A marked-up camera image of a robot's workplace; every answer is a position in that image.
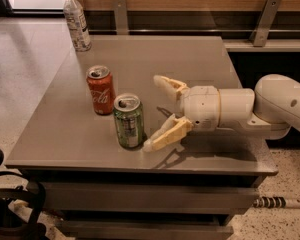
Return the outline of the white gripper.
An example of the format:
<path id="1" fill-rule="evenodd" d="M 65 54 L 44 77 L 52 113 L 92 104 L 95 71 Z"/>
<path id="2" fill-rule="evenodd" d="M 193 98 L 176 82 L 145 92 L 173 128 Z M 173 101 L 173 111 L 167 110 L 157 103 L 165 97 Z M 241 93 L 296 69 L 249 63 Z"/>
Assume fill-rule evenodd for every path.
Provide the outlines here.
<path id="1" fill-rule="evenodd" d="M 194 125 L 195 131 L 214 131 L 219 124 L 220 95 L 213 86 L 195 86 L 189 89 L 186 83 L 166 76 L 155 75 L 154 84 L 167 97 L 177 102 L 183 117 L 172 114 L 143 144 L 144 152 L 154 152 L 184 138 Z"/>

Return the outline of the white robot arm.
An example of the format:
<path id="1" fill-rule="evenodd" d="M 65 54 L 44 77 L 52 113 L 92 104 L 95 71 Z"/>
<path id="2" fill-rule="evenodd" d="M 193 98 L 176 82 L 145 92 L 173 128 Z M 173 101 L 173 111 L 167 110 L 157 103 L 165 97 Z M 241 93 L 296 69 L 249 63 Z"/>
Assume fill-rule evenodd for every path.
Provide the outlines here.
<path id="1" fill-rule="evenodd" d="M 283 75 L 266 75 L 254 89 L 188 87 L 161 75 L 154 84 L 180 105 L 182 116 L 169 116 L 144 143 L 146 152 L 161 150 L 191 131 L 232 129 L 265 139 L 281 139 L 291 128 L 300 132 L 300 83 Z"/>

